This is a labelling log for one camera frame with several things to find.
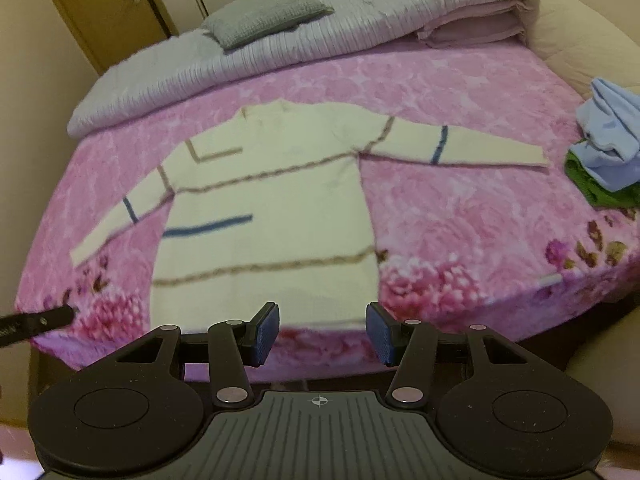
blue gripper pad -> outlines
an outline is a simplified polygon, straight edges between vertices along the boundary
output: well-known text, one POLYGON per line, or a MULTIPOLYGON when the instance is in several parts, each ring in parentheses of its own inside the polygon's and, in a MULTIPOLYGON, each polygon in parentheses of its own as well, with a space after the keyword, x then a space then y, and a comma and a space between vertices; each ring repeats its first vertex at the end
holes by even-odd
POLYGON ((394 366, 396 364, 396 349, 391 343, 391 327, 372 304, 367 305, 365 326, 367 336, 369 336, 380 362, 386 366, 394 366))
POLYGON ((265 305, 262 310, 267 309, 265 317, 258 321, 256 325, 255 345, 251 352, 251 366, 261 366, 267 360, 271 346, 280 331, 280 309, 274 304, 265 305))

striped sweater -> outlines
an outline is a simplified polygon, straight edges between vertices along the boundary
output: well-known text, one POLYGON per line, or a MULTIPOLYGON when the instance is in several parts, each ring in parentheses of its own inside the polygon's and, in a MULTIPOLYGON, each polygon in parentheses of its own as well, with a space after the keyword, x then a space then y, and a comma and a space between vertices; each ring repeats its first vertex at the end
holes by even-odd
POLYGON ((538 146, 354 105, 243 107, 178 145, 71 251, 74 265, 174 201, 154 266, 150 321, 200 331, 267 301, 282 323, 361 322, 378 293, 361 153, 426 164, 544 166, 538 146))

mattress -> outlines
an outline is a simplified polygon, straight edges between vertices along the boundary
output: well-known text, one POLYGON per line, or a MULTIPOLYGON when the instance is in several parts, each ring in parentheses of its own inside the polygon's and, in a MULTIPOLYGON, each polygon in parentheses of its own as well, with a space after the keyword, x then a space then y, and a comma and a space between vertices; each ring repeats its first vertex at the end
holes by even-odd
MULTIPOLYGON (((24 312, 66 302, 80 315, 68 329, 37 338, 39 349, 81 368, 149 330, 153 262, 169 204, 77 269, 70 248, 179 142, 243 105, 277 98, 458 124, 539 144, 551 160, 536 170, 361 159, 380 261, 378 299, 398 319, 450 332, 483 323, 520 340, 638 280, 636 212, 593 210, 562 171, 580 138, 581 97, 517 41, 431 50, 404 38, 211 89, 83 140, 46 209, 16 300, 24 312)), ((182 308, 188 305, 176 306, 178 325, 182 308)), ((254 381, 282 381, 380 369, 362 326, 284 326, 267 363, 248 372, 254 381)), ((206 371, 190 368, 188 378, 205 380, 206 371)))

sweater sleeve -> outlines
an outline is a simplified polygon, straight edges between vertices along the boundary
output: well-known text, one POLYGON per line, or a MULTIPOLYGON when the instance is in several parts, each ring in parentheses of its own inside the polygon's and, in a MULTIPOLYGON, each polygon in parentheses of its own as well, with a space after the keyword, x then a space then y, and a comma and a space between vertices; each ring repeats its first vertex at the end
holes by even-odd
POLYGON ((73 266, 84 262, 108 240, 158 208, 177 189, 188 165, 185 143, 181 143, 163 162, 131 189, 71 252, 73 266))
POLYGON ((540 146, 462 126, 413 123, 366 108, 327 103, 333 130, 351 150, 428 164, 547 166, 540 146))

green cloth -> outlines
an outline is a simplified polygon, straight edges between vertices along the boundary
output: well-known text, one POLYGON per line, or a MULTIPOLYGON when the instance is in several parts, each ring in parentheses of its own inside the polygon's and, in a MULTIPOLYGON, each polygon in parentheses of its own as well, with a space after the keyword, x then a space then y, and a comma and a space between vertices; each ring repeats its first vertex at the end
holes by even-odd
POLYGON ((564 172, 574 181, 584 197, 594 207, 627 208, 640 205, 640 182, 620 191, 607 191, 586 172, 580 160, 572 153, 566 154, 564 172))

